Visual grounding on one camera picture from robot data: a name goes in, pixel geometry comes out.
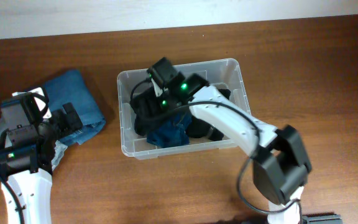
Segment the dark blue jeans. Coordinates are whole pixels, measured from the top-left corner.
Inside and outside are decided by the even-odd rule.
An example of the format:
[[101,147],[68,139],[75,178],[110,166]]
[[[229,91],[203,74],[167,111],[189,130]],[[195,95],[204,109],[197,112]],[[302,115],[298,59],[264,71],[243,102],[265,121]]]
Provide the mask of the dark blue jeans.
[[185,146],[190,143],[186,129],[192,122],[192,115],[179,113],[170,117],[159,128],[147,134],[147,142],[158,147]]

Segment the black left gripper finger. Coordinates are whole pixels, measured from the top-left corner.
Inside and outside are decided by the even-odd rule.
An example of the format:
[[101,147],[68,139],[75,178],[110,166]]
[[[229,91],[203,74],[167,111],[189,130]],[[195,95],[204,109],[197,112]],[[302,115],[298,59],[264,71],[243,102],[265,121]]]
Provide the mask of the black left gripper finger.
[[67,126],[70,130],[79,130],[83,127],[83,123],[76,112],[72,103],[66,103],[63,105],[63,109],[65,110],[65,121],[67,122]]
[[57,137],[66,137],[73,133],[71,126],[67,120],[67,114],[62,110],[55,110],[52,112],[52,117],[50,120],[51,125],[53,126],[54,131],[57,134]]

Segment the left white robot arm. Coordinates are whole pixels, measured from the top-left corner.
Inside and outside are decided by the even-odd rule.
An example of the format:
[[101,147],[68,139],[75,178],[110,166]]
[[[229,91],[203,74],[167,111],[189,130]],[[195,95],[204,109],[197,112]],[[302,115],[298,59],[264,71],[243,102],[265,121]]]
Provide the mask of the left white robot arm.
[[51,223],[52,161],[56,141],[83,127],[72,103],[45,119],[48,103],[38,93],[4,100],[1,115],[7,128],[0,135],[0,182],[9,223]]

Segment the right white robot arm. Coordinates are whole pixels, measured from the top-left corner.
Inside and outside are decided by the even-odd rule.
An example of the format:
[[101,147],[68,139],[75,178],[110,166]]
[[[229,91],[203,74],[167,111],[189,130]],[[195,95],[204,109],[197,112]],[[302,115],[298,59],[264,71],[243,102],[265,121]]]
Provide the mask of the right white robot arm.
[[237,144],[254,165],[254,182],[269,201],[269,223],[301,222],[300,196],[311,162],[298,131],[261,122],[233,101],[221,76],[126,71],[117,77],[121,150],[131,157],[154,151],[201,150]]

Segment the blue denim jeans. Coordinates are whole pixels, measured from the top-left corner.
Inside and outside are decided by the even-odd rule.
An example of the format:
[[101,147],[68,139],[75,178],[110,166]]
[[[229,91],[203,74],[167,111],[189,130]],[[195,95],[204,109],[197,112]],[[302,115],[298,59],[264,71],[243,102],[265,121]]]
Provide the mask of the blue denim jeans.
[[67,146],[81,145],[95,137],[105,126],[106,120],[78,70],[69,70],[40,85],[46,92],[51,111],[62,109],[72,103],[83,127],[59,141]]

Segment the black garment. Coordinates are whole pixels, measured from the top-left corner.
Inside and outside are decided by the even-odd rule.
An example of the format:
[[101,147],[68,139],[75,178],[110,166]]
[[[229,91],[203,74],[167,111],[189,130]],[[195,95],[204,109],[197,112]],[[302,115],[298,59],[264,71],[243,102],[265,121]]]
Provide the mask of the black garment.
[[[135,112],[135,97],[131,100],[132,109]],[[140,136],[145,136],[151,131],[156,130],[162,124],[135,124],[134,122],[134,131]],[[207,138],[212,141],[220,141],[223,139],[224,134],[218,129],[212,127],[209,123],[195,118],[192,115],[192,122],[186,129],[186,133],[191,138]]]

